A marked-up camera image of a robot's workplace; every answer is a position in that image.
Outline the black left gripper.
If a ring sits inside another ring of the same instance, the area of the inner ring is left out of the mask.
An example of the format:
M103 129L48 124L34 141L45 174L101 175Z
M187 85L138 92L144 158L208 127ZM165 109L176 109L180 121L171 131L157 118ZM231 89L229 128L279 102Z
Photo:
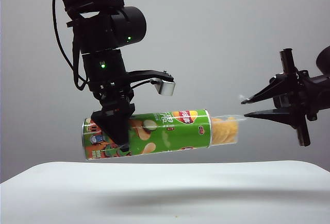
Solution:
M91 119L118 146L128 146L128 118L136 108L131 102L134 91L130 84L134 81L134 74L89 74L89 90L100 102L102 110L95 111Z

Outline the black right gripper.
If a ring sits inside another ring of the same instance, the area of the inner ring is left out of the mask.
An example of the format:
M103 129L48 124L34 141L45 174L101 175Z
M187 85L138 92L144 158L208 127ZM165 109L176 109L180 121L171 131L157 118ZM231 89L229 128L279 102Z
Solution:
M303 80L303 73L294 64L292 49L285 48L279 54L283 73L276 74L265 88L243 100L241 104L252 104L279 96L280 108L250 112L244 117L289 125L296 131L299 145L307 147L311 144L306 120L310 111L307 83Z

